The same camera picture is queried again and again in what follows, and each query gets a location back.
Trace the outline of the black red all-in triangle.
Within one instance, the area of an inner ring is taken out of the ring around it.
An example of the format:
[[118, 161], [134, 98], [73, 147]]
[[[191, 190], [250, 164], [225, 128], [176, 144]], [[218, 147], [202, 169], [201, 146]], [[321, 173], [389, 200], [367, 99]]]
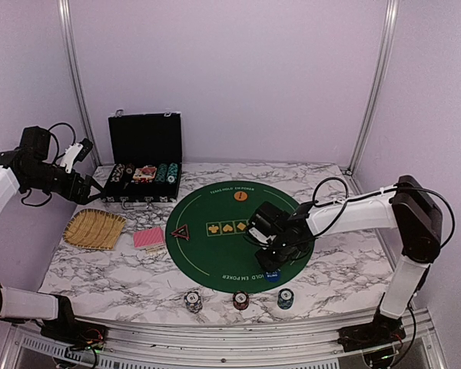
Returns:
[[190, 239], [190, 233], [189, 233], [189, 227], [187, 224], [184, 224], [174, 231], [171, 232], [171, 236], [174, 238], [181, 238], [184, 239], [185, 241], [188, 241]]

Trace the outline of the red black chip stack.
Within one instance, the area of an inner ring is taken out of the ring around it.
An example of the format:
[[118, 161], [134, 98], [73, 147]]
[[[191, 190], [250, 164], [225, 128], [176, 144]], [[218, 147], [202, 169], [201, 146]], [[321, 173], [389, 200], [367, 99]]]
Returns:
[[236, 291], [233, 294], [233, 306], [239, 310], [246, 310], [249, 306], [249, 295], [245, 291]]

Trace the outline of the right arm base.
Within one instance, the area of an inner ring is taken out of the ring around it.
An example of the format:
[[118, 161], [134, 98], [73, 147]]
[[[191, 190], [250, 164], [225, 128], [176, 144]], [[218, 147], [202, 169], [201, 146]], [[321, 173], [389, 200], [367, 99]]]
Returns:
[[337, 343], [345, 352], [402, 341], [406, 337], [400, 318], [392, 319], [375, 315], [370, 323], [342, 327], [338, 330]]

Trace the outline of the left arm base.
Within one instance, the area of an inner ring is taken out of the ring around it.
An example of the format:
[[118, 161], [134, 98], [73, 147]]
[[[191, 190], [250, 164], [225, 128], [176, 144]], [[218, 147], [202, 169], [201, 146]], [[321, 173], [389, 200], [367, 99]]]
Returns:
[[43, 321], [41, 335], [69, 344], [71, 351], [99, 348], [104, 344], [107, 327], [86, 321]]

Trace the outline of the blue white chip stack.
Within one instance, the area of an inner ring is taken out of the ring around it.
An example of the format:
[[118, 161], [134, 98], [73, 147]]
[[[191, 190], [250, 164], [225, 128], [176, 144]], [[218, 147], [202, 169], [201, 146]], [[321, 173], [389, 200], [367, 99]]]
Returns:
[[197, 291], [189, 291], [184, 295], [185, 307], [192, 313], [198, 313], [202, 307], [202, 299]]

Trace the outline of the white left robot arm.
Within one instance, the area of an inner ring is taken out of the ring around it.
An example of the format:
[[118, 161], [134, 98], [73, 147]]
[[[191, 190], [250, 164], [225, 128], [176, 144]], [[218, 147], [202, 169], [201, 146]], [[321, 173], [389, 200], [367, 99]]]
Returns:
[[[90, 175], [80, 175], [71, 162], [59, 166], [36, 157], [23, 148], [0, 153], [0, 231], [12, 230], [5, 221], [18, 221], [18, 194], [31, 189], [59, 194], [75, 204], [88, 204], [104, 194], [103, 187]], [[51, 324], [63, 341], [74, 342], [81, 336], [71, 302], [64, 296], [43, 294], [7, 287], [0, 283], [0, 320], [39, 319]]]

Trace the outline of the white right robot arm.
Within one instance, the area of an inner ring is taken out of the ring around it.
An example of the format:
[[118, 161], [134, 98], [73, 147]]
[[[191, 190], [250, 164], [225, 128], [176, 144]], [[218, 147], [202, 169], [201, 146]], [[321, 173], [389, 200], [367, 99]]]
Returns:
[[397, 231], [401, 255], [381, 299], [381, 315], [365, 329], [370, 343], [382, 344], [395, 331], [393, 319], [402, 316], [446, 245], [443, 212], [434, 200], [437, 195], [413, 176], [403, 175], [388, 187], [323, 204], [313, 199], [292, 212], [265, 201], [251, 215], [246, 236], [259, 247], [255, 254], [259, 265], [273, 272], [322, 237], [377, 229]]

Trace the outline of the blue small blind button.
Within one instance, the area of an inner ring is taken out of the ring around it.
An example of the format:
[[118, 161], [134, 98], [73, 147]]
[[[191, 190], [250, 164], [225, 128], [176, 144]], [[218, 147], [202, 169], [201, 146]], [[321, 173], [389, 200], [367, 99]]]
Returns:
[[264, 280], [270, 283], [277, 283], [280, 280], [280, 278], [281, 278], [280, 270], [264, 273]]

